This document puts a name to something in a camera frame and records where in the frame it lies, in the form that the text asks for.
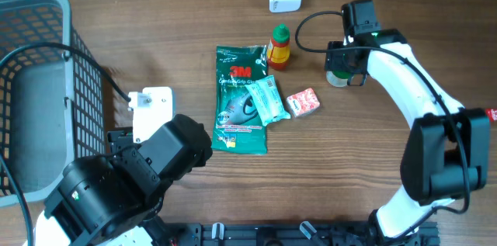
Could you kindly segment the green lid jar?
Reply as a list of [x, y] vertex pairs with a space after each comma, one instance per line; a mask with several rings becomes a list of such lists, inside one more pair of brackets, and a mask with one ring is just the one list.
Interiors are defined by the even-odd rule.
[[334, 87], [341, 88], [346, 87], [348, 84], [348, 79], [350, 77], [349, 72], [345, 71], [327, 71], [326, 79], [328, 83]]

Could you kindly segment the red patterned small box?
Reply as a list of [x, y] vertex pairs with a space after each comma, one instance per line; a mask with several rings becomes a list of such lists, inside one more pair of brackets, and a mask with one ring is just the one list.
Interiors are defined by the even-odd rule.
[[304, 91], [290, 95], [286, 98], [286, 101], [295, 117], [306, 116], [321, 105], [313, 88], [307, 88]]

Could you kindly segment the red sriracha sauce bottle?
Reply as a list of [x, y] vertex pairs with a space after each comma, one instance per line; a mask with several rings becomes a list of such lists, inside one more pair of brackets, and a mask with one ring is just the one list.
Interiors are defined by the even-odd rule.
[[280, 24], [273, 29], [273, 34], [267, 48], [268, 65], [278, 71], [287, 66], [290, 58], [290, 30]]

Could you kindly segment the white wet wipes pack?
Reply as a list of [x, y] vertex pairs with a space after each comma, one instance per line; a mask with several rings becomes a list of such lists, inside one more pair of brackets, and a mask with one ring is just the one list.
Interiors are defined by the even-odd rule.
[[263, 126], [280, 120], [289, 120], [273, 75], [245, 86], [255, 103]]

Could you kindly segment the green 3M gloves package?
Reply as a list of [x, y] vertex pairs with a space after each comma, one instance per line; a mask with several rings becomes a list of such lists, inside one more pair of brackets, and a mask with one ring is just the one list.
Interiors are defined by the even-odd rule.
[[236, 154], [266, 154], [266, 128], [247, 86], [267, 76], [265, 46], [218, 46], [216, 110], [212, 148]]

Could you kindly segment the red candy bar wrapper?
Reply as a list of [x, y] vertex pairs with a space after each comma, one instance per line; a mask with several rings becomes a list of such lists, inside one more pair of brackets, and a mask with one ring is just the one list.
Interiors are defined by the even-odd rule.
[[486, 109], [485, 113], [492, 123], [497, 121], [497, 109]]

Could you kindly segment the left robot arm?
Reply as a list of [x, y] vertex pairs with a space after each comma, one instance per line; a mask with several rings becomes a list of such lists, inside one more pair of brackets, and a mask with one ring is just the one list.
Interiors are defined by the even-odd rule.
[[35, 245], [98, 245], [160, 209], [165, 192], [212, 156], [204, 125], [177, 114], [145, 142], [79, 158], [44, 200]]

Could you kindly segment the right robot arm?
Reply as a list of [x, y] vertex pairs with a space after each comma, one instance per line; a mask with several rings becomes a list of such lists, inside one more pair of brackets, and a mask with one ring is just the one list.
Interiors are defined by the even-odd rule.
[[451, 203], [458, 199], [467, 211], [471, 192], [488, 177], [490, 121], [483, 109], [467, 109], [442, 90], [396, 29], [329, 42], [325, 70], [346, 81], [358, 74], [376, 80], [410, 129], [401, 187], [373, 213], [379, 241], [413, 235], [435, 212], [455, 211]]

